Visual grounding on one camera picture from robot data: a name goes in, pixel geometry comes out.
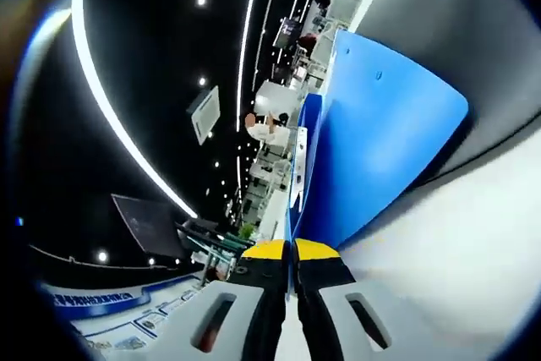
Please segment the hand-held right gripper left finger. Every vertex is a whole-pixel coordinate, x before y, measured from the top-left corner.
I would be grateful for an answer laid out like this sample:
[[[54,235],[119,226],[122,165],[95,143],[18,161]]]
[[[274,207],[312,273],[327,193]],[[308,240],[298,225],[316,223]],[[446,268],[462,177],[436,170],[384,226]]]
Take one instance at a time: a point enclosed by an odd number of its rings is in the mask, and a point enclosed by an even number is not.
[[[227,281],[213,281],[170,317],[149,360],[272,360],[286,315],[290,243],[244,251]]]

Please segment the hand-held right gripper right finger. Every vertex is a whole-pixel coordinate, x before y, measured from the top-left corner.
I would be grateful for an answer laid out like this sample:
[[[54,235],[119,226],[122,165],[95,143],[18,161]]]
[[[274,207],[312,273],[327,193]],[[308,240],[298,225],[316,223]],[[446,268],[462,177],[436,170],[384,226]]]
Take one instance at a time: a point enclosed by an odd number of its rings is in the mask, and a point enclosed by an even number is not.
[[[421,360],[423,321],[378,282],[356,281],[329,246],[297,238],[293,285],[313,360]]]

